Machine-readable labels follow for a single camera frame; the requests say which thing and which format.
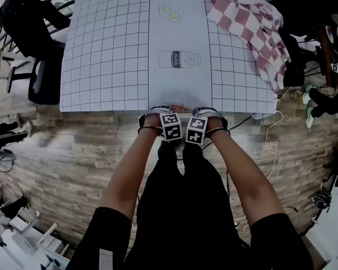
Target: hand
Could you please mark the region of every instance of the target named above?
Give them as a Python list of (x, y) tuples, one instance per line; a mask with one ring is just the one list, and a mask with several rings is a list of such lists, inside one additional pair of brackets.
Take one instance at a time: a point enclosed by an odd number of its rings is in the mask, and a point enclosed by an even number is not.
[(207, 131), (215, 129), (215, 128), (222, 128), (223, 123), (219, 117), (209, 117), (207, 123)]
[(147, 114), (144, 121), (144, 126), (156, 126), (161, 127), (162, 122), (160, 120), (159, 114)]

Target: pink checkered cloth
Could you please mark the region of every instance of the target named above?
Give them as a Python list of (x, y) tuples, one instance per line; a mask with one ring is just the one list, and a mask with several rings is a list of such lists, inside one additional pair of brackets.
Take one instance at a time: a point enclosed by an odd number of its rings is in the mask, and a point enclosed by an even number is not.
[(283, 16), (265, 0), (211, 1), (208, 20), (239, 36), (253, 52), (261, 78), (270, 81), (274, 91), (283, 89), (285, 63), (290, 61), (278, 33)]

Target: black chair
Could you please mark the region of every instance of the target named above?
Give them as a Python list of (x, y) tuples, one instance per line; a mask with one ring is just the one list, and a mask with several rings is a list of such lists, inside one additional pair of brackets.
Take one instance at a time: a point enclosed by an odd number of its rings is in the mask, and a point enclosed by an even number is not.
[(15, 74), (15, 67), (11, 68), (6, 92), (10, 93), (13, 81), (30, 78), (28, 98), (31, 102), (41, 105), (59, 104), (61, 62), (64, 56), (65, 43), (55, 41), (55, 44), (56, 54), (43, 61), (37, 58), (31, 73)]

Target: grid paper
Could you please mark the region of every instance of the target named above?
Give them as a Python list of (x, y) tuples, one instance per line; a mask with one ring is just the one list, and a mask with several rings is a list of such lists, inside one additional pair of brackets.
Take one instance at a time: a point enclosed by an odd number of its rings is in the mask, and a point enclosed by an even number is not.
[[(205, 0), (207, 14), (212, 3)], [(277, 95), (259, 75), (252, 51), (236, 35), (208, 21), (212, 107), (218, 111), (275, 113)]]
[(150, 0), (76, 0), (60, 111), (148, 109)]

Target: floor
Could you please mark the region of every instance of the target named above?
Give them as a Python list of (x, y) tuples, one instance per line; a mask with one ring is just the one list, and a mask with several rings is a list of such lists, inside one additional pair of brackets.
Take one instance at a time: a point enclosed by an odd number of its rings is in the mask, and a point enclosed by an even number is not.
[[(311, 82), (320, 86), (325, 80), (312, 76)], [(1, 97), (1, 107), (27, 104), (27, 87), (26, 81), (15, 82), (12, 93), (4, 93)], [(323, 169), (323, 164), (330, 161), (332, 147), (338, 146), (338, 114), (324, 114), (315, 120), (311, 130), (307, 129), (306, 107), (301, 103), (299, 91), (293, 93), (293, 98), (288, 92), (279, 102), (278, 110), (283, 113), (284, 119), (268, 134), (267, 147), (277, 154), (269, 180), (283, 206), (299, 210), (297, 213), (286, 208), (298, 233), (302, 233), (317, 212), (310, 198), (329, 173), (329, 170)], [(32, 207), (41, 213), (38, 228), (45, 231), (56, 222), (63, 239), (73, 246), (78, 245), (102, 190), (137, 135), (138, 116), (138, 111), (60, 113), (57, 106), (40, 106), (37, 112), (23, 115), (24, 119), (31, 119), (34, 135), (8, 147), (17, 160), (12, 171), (0, 173), (5, 197), (12, 201), (18, 198), (20, 186)], [(248, 114), (225, 116), (232, 127)], [(274, 158), (264, 149), (266, 130), (280, 118), (277, 113), (263, 120), (250, 119), (232, 131), (234, 140), (266, 175), (272, 169)], [(160, 139), (157, 139), (150, 153), (139, 195), (155, 166), (159, 142)], [(225, 184), (226, 167), (217, 149), (209, 146), (204, 155), (219, 171)], [(178, 161), (178, 166), (183, 171), (182, 161)], [(243, 217), (237, 192), (230, 180), (229, 188), (234, 218)], [(134, 222), (130, 246), (135, 232)], [(241, 238), (250, 243), (249, 233)]]

